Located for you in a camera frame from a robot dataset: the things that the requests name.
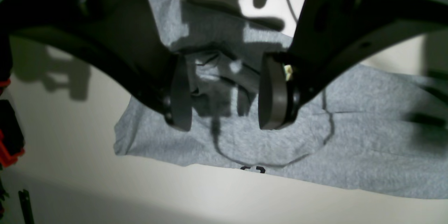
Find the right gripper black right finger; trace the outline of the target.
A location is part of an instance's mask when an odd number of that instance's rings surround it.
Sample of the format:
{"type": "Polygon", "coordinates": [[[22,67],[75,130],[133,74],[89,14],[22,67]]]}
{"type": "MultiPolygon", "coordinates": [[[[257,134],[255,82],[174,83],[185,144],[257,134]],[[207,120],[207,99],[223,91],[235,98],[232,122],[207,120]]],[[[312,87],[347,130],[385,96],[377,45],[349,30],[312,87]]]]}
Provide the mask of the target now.
{"type": "Polygon", "coordinates": [[[265,53],[259,127],[291,125],[302,106],[353,65],[447,27],[447,0],[304,0],[286,52],[265,53]]]}

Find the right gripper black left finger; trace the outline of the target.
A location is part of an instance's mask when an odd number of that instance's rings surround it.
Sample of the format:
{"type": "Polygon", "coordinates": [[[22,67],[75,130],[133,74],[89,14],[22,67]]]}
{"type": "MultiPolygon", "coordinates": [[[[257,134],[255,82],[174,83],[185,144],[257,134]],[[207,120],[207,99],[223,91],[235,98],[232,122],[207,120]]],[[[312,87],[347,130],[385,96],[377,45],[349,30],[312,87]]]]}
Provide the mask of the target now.
{"type": "Polygon", "coordinates": [[[161,42],[149,0],[1,0],[0,19],[2,80],[9,36],[22,36],[95,66],[171,127],[191,129],[186,60],[161,42]]]}

